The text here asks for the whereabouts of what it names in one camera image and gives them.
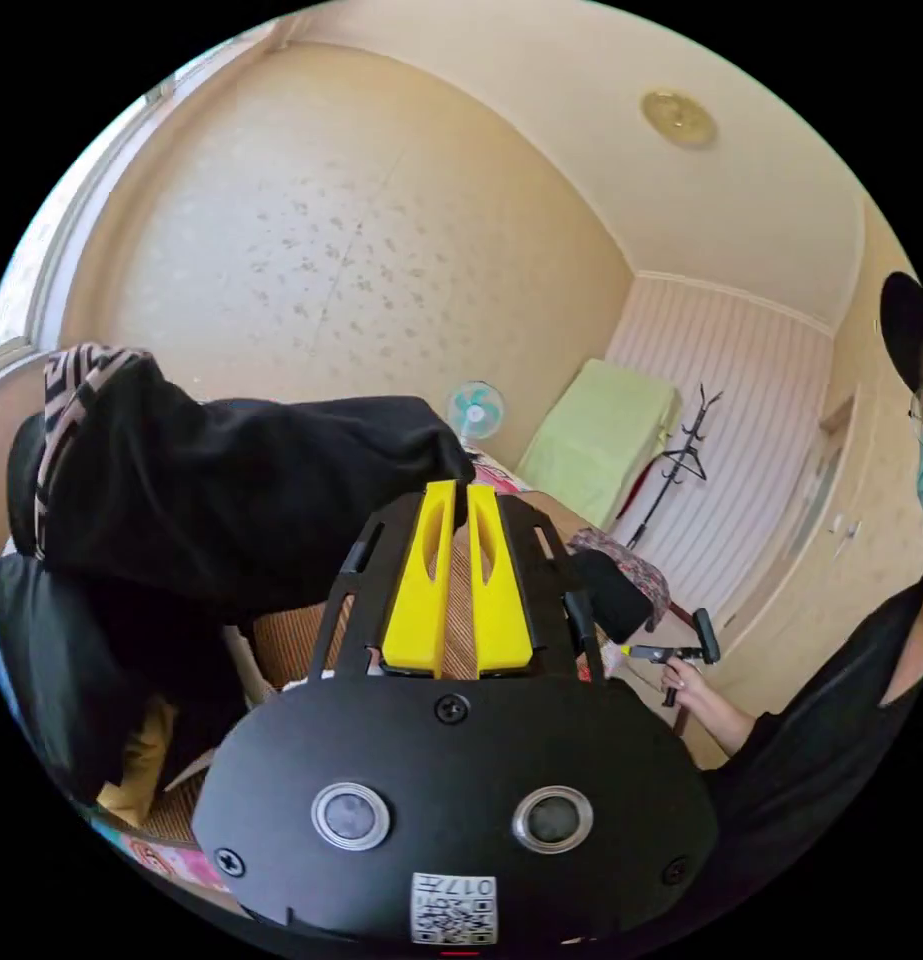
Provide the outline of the person's right hand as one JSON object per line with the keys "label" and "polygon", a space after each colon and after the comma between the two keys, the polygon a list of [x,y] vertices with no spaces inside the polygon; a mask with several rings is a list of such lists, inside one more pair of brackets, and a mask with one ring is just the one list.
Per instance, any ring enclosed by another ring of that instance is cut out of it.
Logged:
{"label": "person's right hand", "polygon": [[689,711],[705,707],[712,690],[703,673],[690,661],[671,657],[662,673],[664,705],[679,706]]}

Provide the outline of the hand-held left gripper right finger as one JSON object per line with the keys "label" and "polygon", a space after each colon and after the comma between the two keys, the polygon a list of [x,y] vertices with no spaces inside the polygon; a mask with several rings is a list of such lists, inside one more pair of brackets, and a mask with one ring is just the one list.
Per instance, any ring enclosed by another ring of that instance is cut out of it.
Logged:
{"label": "hand-held left gripper right finger", "polygon": [[470,486],[467,512],[476,668],[526,670],[533,645],[495,489]]}

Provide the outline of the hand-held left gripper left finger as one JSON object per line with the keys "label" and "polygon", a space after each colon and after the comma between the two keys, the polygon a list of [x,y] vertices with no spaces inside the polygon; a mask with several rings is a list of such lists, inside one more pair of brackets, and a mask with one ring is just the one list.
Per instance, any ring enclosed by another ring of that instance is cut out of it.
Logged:
{"label": "hand-held left gripper left finger", "polygon": [[443,669],[457,484],[429,484],[417,509],[381,643],[394,673]]}

